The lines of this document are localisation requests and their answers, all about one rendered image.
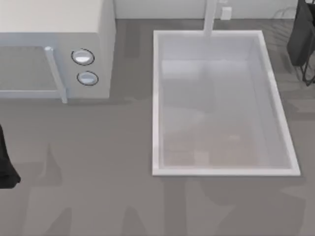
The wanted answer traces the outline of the tall white tap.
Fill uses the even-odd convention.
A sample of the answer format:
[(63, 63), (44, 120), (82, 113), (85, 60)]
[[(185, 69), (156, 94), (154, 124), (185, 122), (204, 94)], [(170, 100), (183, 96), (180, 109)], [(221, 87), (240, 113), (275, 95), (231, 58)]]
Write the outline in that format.
[(218, 0), (205, 0), (205, 16), (203, 33), (205, 37), (210, 37), (215, 19)]

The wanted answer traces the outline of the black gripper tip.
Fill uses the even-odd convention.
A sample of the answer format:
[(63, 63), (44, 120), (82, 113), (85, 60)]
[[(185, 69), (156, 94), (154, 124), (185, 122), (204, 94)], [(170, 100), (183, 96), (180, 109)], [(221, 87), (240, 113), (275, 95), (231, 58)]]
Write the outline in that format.
[(13, 189), (20, 182), (21, 177), (11, 163), (0, 125), (0, 189)]

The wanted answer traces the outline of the white sink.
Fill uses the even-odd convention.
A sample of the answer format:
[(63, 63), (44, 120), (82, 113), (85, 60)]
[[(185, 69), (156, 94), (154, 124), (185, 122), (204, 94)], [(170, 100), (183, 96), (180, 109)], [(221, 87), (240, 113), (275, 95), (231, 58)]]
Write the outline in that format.
[(301, 174), (260, 30), (156, 30), (152, 174)]

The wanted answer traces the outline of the large silver microwave knob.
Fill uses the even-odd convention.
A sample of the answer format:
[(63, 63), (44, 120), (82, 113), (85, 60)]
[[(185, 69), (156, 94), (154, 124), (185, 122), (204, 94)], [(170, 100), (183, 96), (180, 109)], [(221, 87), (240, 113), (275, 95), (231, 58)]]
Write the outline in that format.
[(94, 54), (87, 49), (79, 49), (71, 52), (72, 60), (81, 66), (87, 66), (94, 62)]

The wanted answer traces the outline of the pale microwave oven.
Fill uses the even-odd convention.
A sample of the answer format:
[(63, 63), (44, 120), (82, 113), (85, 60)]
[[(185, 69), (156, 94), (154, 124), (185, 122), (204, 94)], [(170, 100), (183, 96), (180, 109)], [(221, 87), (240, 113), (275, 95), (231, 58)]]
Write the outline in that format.
[[(107, 99), (114, 60), (116, 23), (113, 0), (0, 0), (0, 46), (50, 46), (69, 99)], [(76, 64), (71, 52), (87, 49), (94, 62)], [(80, 84), (91, 71), (99, 81)]]

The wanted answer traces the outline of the grey microwave door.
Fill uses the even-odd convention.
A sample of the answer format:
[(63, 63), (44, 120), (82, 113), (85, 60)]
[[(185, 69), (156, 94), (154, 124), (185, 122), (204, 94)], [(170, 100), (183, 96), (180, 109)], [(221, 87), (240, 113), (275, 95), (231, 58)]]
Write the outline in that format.
[(0, 46), (1, 98), (60, 98), (44, 47)]

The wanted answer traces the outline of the small silver microwave knob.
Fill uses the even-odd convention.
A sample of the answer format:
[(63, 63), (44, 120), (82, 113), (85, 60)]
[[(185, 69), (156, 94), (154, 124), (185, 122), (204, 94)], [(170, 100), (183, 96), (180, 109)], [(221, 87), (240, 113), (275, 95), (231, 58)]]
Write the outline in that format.
[(94, 86), (98, 83), (98, 76), (91, 71), (80, 72), (76, 76), (77, 81), (84, 86)]

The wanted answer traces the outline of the white wall socket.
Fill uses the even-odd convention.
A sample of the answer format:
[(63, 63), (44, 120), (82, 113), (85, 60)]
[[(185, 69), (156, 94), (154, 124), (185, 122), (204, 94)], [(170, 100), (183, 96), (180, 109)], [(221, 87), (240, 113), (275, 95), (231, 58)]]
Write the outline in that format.
[(232, 18), (232, 7), (226, 6), (221, 10), (221, 20), (231, 20)]

